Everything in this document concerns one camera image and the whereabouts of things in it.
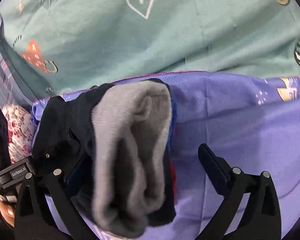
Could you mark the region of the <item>person left hand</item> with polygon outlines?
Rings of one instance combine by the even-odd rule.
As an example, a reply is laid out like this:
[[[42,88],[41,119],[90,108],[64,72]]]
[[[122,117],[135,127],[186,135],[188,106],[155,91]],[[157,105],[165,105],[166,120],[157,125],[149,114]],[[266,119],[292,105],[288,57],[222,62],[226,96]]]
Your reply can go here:
[[[0,216],[9,226],[14,227],[15,208],[3,196],[0,196]]]

